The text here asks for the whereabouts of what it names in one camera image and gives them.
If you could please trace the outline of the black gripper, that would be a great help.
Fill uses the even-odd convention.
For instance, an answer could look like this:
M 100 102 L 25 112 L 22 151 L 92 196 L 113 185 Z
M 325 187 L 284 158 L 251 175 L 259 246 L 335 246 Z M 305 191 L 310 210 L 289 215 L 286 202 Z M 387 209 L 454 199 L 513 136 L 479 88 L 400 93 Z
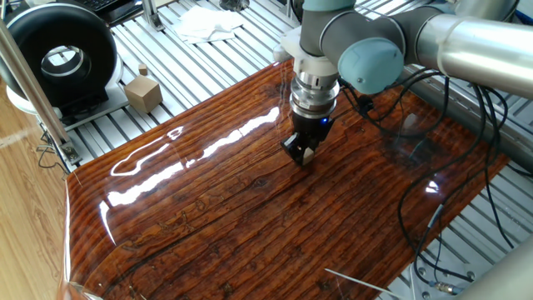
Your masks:
M 335 120 L 331 117 L 308 118 L 292 115 L 294 133 L 281 140 L 281 147 L 292 161 L 304 165 L 304 154 L 314 155 L 318 145 L 326 140 Z

